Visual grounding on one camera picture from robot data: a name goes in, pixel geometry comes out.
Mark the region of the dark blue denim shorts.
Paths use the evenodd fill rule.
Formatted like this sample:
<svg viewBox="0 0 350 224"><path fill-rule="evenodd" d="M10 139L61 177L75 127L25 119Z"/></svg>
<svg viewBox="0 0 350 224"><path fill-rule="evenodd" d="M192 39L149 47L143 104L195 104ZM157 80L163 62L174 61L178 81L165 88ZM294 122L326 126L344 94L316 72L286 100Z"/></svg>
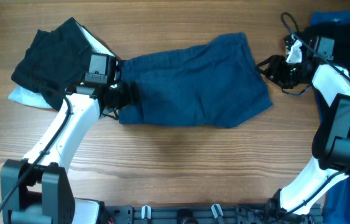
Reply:
<svg viewBox="0 0 350 224"><path fill-rule="evenodd" d="M136 86L121 124L234 128L272 106L242 32L126 60L121 73Z"/></svg>

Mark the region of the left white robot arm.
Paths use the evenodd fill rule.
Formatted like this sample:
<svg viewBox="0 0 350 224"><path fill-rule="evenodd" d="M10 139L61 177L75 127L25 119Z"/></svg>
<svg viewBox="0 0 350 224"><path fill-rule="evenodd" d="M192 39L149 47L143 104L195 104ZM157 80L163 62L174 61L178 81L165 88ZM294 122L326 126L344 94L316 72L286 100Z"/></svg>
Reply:
<svg viewBox="0 0 350 224"><path fill-rule="evenodd" d="M134 102L122 83L119 60L93 53L87 72L65 91L49 89L62 107L38 143L21 160L8 159L0 173L4 223L114 223L104 202L76 198L69 166L82 139L101 117L118 119Z"/></svg>

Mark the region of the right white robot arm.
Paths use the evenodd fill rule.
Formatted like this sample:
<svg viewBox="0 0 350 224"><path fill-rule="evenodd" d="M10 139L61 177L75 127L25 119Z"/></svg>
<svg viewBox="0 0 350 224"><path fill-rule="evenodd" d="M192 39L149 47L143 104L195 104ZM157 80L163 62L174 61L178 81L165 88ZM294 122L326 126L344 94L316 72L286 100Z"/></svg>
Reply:
<svg viewBox="0 0 350 224"><path fill-rule="evenodd" d="M273 55L257 64L257 70L282 91L306 83L329 106L313 138L312 158L293 182L268 199L266 220L306 215L331 187L350 177L350 77L333 63L333 43L318 37L307 44L295 37L286 56Z"/></svg>

